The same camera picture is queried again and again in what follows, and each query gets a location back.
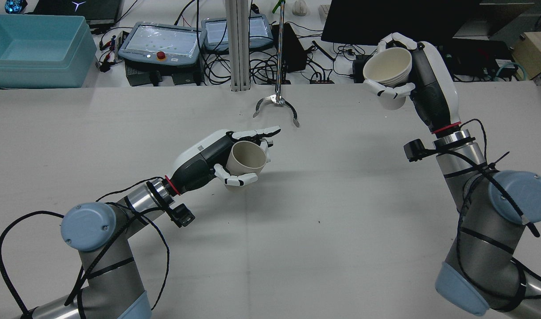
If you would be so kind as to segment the right white dexterous robot hand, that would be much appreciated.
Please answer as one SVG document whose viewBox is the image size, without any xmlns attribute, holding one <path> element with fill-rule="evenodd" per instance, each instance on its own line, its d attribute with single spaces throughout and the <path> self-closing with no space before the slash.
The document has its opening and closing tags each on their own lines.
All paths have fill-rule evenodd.
<svg viewBox="0 0 541 319">
<path fill-rule="evenodd" d="M 459 97 L 434 45 L 400 33 L 382 38 L 365 63 L 363 84 L 385 109 L 396 110 L 410 99 L 421 121 L 440 138 L 459 130 Z"/>
</svg>

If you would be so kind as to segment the left white dexterous robot hand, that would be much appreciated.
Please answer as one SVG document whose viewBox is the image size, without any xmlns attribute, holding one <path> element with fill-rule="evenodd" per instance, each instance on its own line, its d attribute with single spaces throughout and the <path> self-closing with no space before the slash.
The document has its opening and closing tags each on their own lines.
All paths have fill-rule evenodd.
<svg viewBox="0 0 541 319">
<path fill-rule="evenodd" d="M 197 190 L 212 179 L 218 178 L 224 185 L 244 187 L 258 180 L 257 172 L 240 175 L 230 172 L 228 159 L 232 147 L 242 141 L 254 143 L 264 155 L 273 146 L 272 136 L 281 131 L 280 126 L 234 132 L 220 129 L 178 155 L 173 164 L 174 173 L 165 178 L 163 185 L 172 196 Z"/>
</svg>

